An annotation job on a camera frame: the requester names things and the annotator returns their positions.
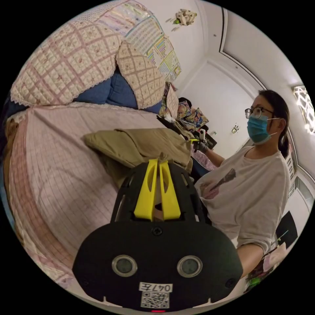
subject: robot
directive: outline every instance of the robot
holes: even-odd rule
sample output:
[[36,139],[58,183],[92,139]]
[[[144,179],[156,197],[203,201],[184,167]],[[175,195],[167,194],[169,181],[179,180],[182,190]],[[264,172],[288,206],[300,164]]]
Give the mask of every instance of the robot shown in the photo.
[[[163,221],[153,215],[158,181]],[[111,222],[83,241],[74,276],[90,297],[137,311],[219,301],[243,269],[230,239],[208,220],[183,168],[158,159],[142,163],[118,191]]]

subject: screw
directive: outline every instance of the screw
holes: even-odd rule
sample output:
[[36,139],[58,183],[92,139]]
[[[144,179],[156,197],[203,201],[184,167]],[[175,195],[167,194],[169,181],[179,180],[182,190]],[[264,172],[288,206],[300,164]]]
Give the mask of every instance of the screw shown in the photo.
[[152,234],[154,236],[160,236],[163,233],[162,229],[160,227],[154,227],[152,229]]
[[235,285],[235,279],[234,279],[234,278],[229,279],[229,280],[225,283],[225,286],[226,286],[227,288],[232,288],[234,285]]

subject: ponytail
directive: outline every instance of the ponytail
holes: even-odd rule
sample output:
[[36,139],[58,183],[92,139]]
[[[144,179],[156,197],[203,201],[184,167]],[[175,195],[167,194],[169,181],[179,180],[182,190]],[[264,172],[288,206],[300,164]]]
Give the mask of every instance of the ponytail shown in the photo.
[[279,137],[278,149],[280,150],[282,156],[287,158],[289,155],[289,138],[287,134]]

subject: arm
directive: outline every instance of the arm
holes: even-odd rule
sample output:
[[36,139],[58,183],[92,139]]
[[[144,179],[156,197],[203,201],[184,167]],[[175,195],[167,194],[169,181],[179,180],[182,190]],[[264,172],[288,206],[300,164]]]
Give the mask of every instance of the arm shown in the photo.
[[216,154],[212,150],[210,150],[209,147],[203,142],[195,142],[194,149],[205,154],[206,157],[211,161],[211,163],[216,167],[220,167],[222,162],[225,160],[219,154]]
[[256,244],[246,244],[237,249],[243,267],[242,278],[248,275],[259,264],[263,249]]
[[219,154],[214,153],[209,148],[207,148],[207,151],[204,152],[204,154],[211,161],[211,163],[216,167],[220,167],[222,162],[225,160],[225,158],[223,158]]
[[249,274],[268,251],[286,204],[285,176],[270,177],[267,186],[269,189],[257,196],[256,204],[239,219],[237,253],[243,266],[242,277]]

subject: black glove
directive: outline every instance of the black glove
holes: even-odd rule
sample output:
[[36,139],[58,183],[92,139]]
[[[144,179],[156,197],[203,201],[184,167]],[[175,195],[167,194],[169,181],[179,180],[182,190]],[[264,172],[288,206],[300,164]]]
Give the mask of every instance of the black glove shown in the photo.
[[208,150],[208,148],[209,148],[209,147],[208,147],[204,142],[202,142],[202,141],[194,141],[193,144],[194,144],[194,150],[198,150],[198,151],[200,151],[200,152],[202,152],[202,153],[206,153],[207,150]]

